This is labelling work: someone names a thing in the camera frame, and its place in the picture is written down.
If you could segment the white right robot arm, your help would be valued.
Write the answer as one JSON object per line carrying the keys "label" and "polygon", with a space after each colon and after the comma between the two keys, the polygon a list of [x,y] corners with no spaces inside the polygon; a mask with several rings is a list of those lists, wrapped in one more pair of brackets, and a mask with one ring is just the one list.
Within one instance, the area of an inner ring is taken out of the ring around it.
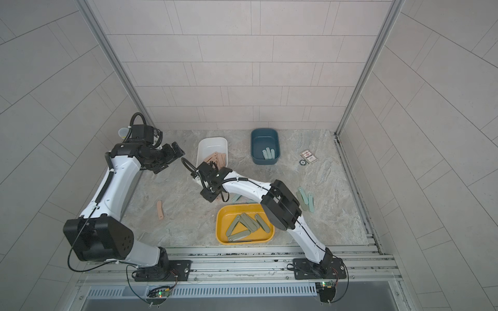
{"label": "white right robot arm", "polygon": [[213,202],[222,193],[228,193],[240,194],[261,204],[270,223],[275,228],[288,232],[298,243],[314,273],[324,275],[328,272],[333,262],[333,254],[306,224],[300,202],[284,182],[256,181],[230,168],[217,168],[205,162],[195,168],[185,158],[182,158],[182,164],[191,176],[200,182],[200,195],[205,200]]}

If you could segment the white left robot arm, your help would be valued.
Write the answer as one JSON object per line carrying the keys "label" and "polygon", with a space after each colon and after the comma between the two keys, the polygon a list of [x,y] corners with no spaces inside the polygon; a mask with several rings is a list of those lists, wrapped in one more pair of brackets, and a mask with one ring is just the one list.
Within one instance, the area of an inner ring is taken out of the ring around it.
{"label": "white left robot arm", "polygon": [[83,262],[132,264],[140,268],[162,265],[166,256],[158,246],[136,240],[121,222],[141,171],[163,171],[185,153],[178,143],[162,144],[162,132],[152,126],[130,125],[126,139],[105,153],[108,170],[85,210],[68,220],[63,233],[71,253]]}

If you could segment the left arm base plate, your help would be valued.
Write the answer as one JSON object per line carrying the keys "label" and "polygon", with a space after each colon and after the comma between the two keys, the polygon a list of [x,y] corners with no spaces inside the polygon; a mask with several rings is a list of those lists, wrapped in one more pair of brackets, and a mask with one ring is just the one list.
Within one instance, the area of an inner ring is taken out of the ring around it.
{"label": "left arm base plate", "polygon": [[191,270],[191,260],[173,260],[167,264],[139,268],[132,273],[136,282],[187,281]]}

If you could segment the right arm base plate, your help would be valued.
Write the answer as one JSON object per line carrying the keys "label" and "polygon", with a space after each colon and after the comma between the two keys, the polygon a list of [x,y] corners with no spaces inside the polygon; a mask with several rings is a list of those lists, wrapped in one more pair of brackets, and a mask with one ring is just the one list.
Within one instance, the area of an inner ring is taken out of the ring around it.
{"label": "right arm base plate", "polygon": [[330,263],[316,264],[307,259],[294,259],[287,265],[296,280],[342,280],[347,279],[345,265],[340,258],[333,257]]}

